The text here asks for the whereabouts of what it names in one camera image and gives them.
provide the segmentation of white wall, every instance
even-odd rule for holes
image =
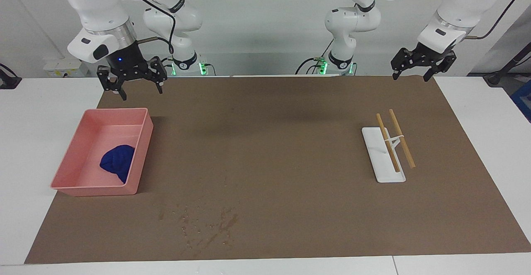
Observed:
[[[514,22],[492,49],[476,65],[474,73],[490,73],[501,69],[531,42],[531,7]],[[531,73],[531,60],[515,67],[512,73]]]
[[[53,45],[39,37],[41,47],[35,48],[32,34],[16,25],[34,19],[42,33],[55,43],[60,52],[68,56],[66,46],[78,33],[81,25],[76,12],[66,0],[20,0],[19,7],[27,8],[30,17],[21,10],[13,12],[4,5],[0,12],[0,60],[24,71],[26,77],[45,76],[36,64],[38,54],[49,56],[57,52]],[[187,0],[205,17],[203,28],[191,33],[197,50],[216,65],[219,74],[281,74],[294,73],[302,60],[320,55],[330,42],[331,35],[324,27],[328,10],[351,6],[350,0]],[[510,0],[501,0],[474,30],[482,35],[495,21]],[[151,37],[142,22],[144,4],[137,0],[124,0],[131,14],[139,38]],[[382,25],[376,31],[360,33],[355,61],[359,75],[389,75],[389,61],[401,47],[414,48],[417,36],[435,12],[440,0],[377,0],[382,12]],[[531,0],[517,1],[497,30],[483,41],[468,41],[457,46],[458,61],[447,75],[464,76],[490,50],[495,42],[520,16]],[[11,17],[4,20],[5,12]],[[6,44],[17,29],[18,38]],[[165,55],[163,43],[142,46],[146,56]],[[32,63],[26,60],[32,54]],[[425,69],[412,70],[423,73]]]

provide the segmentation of white stand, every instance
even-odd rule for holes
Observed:
[[[374,169],[374,174],[378,183],[403,183],[406,181],[406,175],[400,165],[398,156],[396,154],[395,148],[400,144],[400,136],[393,137],[389,139],[393,154],[395,156],[400,172],[397,173],[393,167],[393,162],[385,146],[385,140],[383,139],[382,132],[378,127],[363,128],[362,129],[363,138],[367,146],[368,155],[370,157],[370,162],[372,163],[372,168]]]

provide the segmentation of green led light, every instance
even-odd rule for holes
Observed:
[[[199,63],[199,70],[201,71],[201,75],[208,75],[208,69],[202,63]]]
[[[319,68],[319,74],[325,75],[327,67],[328,67],[328,63],[326,61],[321,63],[321,67]]]

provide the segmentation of white table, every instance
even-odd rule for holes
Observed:
[[[531,124],[481,78],[436,81],[531,240]],[[96,107],[101,93],[96,78],[25,79],[0,91],[0,274],[531,274],[531,253],[22,265],[55,195],[53,174],[83,111]]]

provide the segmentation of wooden chopstick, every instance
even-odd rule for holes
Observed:
[[[406,143],[406,139],[403,137],[402,130],[400,129],[400,124],[398,124],[397,117],[395,116],[395,112],[392,109],[389,109],[389,114],[391,114],[391,119],[393,120],[393,124],[395,124],[395,130],[397,131],[398,135],[402,135],[400,137],[400,145],[402,145],[402,149],[404,150],[404,154],[406,154],[407,162],[409,163],[410,168],[417,167],[415,165],[415,161],[413,161],[413,156],[411,156],[411,152],[409,151],[409,148]]]
[[[398,162],[395,158],[395,154],[393,153],[393,148],[391,146],[391,142],[389,141],[389,136],[387,135],[387,132],[385,131],[385,126],[383,126],[382,117],[380,114],[376,114],[376,119],[378,120],[378,124],[380,125],[380,131],[382,132],[383,139],[385,140],[385,146],[387,147],[387,152],[389,153],[389,156],[391,157],[391,162],[393,162],[393,167],[395,168],[395,172],[400,172],[400,167],[398,167]]]

